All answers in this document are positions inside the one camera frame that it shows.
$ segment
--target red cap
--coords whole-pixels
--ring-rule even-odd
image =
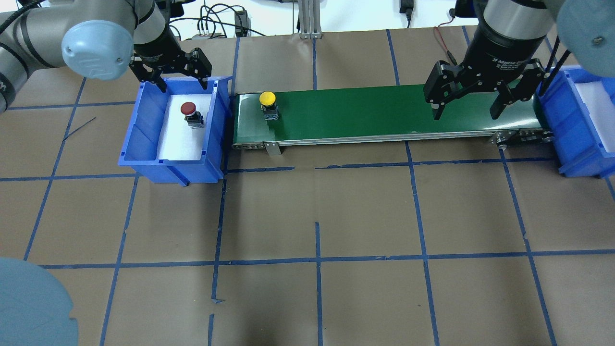
[[[196,105],[192,102],[186,102],[181,105],[181,113],[184,115],[193,115],[196,112]]]

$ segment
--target robotic arm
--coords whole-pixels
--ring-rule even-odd
[[[0,14],[0,22],[11,15]],[[44,68],[68,65],[87,78],[110,80],[130,67],[162,92],[162,73],[195,77],[205,89],[212,72],[199,48],[182,51],[154,0],[55,0],[27,10],[0,33],[0,62],[0,113]]]
[[[446,105],[473,92],[498,92],[490,108],[528,101],[548,75],[532,59],[557,19],[560,38],[593,74],[615,76],[615,2],[611,0],[458,0],[456,14],[477,17],[478,28],[463,62],[438,61],[424,86],[434,119]]]

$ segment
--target yellow cap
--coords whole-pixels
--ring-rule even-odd
[[[258,100],[265,107],[273,106],[273,104],[276,102],[276,95],[271,91],[266,91],[261,94]]]

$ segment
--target green conveyor belt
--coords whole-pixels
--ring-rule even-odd
[[[238,95],[235,147],[368,142],[490,135],[500,129],[541,128],[532,101],[507,107],[492,120],[492,94],[470,94],[434,121],[423,85],[276,92],[280,119],[266,121],[259,94]]]

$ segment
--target blue plastic box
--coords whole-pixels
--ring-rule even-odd
[[[549,90],[539,97],[547,122],[555,135],[560,173],[567,177],[615,173],[615,153],[607,152],[575,83],[600,81],[615,102],[615,78],[598,77],[579,66],[563,67]]]
[[[141,83],[137,102],[122,146],[118,165],[132,169],[154,183],[215,183],[222,178],[222,138],[226,118],[231,116],[228,82],[231,77],[211,77],[207,90],[194,78],[165,78],[167,92],[148,82]],[[169,97],[178,94],[211,94],[209,111],[203,114],[205,140],[199,160],[157,159],[158,140]]]

